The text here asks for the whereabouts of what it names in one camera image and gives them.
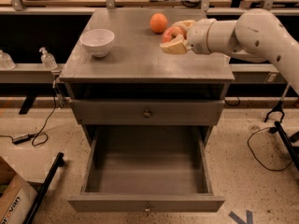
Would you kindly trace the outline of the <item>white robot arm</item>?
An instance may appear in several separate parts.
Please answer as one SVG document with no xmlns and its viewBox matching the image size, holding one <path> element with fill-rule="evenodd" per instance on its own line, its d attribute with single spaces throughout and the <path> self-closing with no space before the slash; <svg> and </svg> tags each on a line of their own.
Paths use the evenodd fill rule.
<svg viewBox="0 0 299 224">
<path fill-rule="evenodd" d="M 160 44 L 166 54 L 222 53 L 249 62 L 273 64 L 299 94 L 299 43 L 271 12 L 254 8 L 237 20 L 177 21 Z"/>
</svg>

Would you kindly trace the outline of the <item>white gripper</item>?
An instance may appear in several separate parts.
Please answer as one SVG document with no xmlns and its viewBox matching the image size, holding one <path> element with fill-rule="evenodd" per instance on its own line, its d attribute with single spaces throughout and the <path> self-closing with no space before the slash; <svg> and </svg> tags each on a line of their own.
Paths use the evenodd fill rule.
<svg viewBox="0 0 299 224">
<path fill-rule="evenodd" d="M 187 40 L 183 35 L 178 35 L 169 42 L 161 43 L 160 48 L 166 54 L 180 55 L 188 52 L 189 44 L 195 54 L 210 54 L 207 39 L 209 30 L 215 21 L 215 19 L 176 21 L 172 27 L 180 27 L 187 32 Z"/>
</svg>

